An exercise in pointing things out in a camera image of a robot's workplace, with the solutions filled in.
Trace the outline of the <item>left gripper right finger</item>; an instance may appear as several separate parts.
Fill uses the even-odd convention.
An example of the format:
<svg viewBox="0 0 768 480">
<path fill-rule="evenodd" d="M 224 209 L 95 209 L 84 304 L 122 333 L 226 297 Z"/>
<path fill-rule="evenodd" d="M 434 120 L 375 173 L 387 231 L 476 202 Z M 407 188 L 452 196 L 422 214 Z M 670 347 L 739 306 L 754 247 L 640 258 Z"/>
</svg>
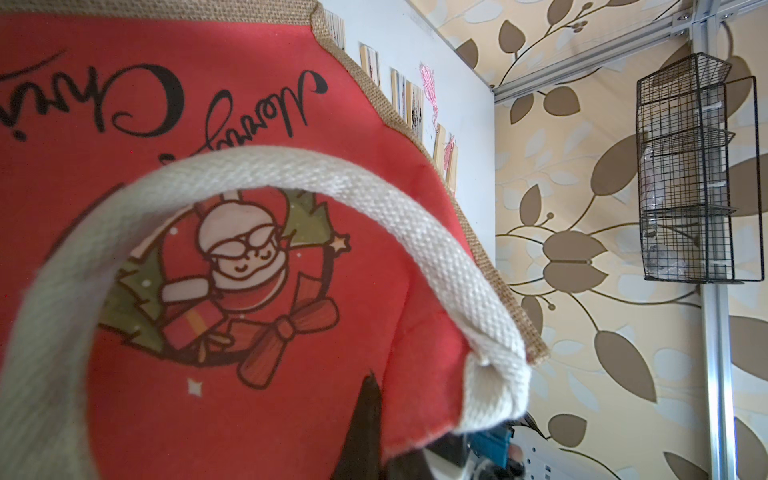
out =
<svg viewBox="0 0 768 480">
<path fill-rule="evenodd" d="M 390 459 L 383 466 L 383 480 L 434 480 L 423 449 Z"/>
</svg>

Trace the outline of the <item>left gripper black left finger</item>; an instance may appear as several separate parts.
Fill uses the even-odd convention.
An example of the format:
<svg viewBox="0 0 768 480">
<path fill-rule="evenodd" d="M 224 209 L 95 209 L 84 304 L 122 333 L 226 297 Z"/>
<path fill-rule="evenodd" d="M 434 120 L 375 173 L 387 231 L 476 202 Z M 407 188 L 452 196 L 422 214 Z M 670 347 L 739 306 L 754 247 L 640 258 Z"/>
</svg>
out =
<svg viewBox="0 0 768 480">
<path fill-rule="evenodd" d="M 333 480 L 379 479 L 382 396 L 373 372 L 362 381 Z"/>
</svg>

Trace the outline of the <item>folding fan plain wood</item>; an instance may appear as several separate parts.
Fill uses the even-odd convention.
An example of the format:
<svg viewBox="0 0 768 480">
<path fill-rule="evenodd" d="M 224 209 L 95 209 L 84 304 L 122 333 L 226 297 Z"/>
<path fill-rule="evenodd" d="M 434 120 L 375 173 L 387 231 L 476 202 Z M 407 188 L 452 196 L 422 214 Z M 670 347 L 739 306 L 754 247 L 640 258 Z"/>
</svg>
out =
<svg viewBox="0 0 768 480">
<path fill-rule="evenodd" d="M 361 43 L 360 44 L 360 60 L 361 68 L 366 72 L 368 77 L 377 86 L 381 86 L 380 68 L 379 68 L 379 55 L 378 52 L 372 47 Z"/>
</svg>

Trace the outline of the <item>folding fan black print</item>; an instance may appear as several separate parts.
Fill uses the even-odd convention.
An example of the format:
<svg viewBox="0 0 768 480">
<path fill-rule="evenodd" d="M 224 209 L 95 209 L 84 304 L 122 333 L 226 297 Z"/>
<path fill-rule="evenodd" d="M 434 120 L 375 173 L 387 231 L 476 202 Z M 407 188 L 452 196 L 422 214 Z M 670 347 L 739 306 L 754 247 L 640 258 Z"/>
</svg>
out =
<svg viewBox="0 0 768 480">
<path fill-rule="evenodd" d="M 344 20 L 329 10 L 325 11 L 325 19 L 333 43 L 344 51 L 346 46 Z"/>
</svg>

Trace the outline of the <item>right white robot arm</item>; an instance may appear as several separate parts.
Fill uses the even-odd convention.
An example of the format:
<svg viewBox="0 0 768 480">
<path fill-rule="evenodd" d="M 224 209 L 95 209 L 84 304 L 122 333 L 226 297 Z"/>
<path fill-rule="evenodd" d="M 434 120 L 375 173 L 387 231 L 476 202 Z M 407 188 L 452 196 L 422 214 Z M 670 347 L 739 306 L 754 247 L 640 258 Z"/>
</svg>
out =
<svg viewBox="0 0 768 480">
<path fill-rule="evenodd" d="M 611 479 L 571 448 L 519 422 L 471 434 L 447 434 L 424 450 L 436 479 Z"/>
</svg>

